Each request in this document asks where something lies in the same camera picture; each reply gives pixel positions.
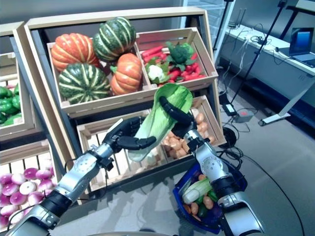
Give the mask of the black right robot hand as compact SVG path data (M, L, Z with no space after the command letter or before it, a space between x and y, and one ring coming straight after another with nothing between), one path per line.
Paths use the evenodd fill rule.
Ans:
M191 131L196 130L197 126L193 116L172 105L164 96L159 98L159 102L164 111L175 120L173 134L187 141L194 139L195 135L192 136Z

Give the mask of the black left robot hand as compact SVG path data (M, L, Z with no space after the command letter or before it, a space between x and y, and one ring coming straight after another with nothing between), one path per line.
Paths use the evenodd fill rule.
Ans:
M135 134L140 128L140 125L145 120L145 117L133 117L123 120L111 131L108 131L102 144L107 144L111 147L114 153L121 149L141 150L154 144L156 137L136 138Z

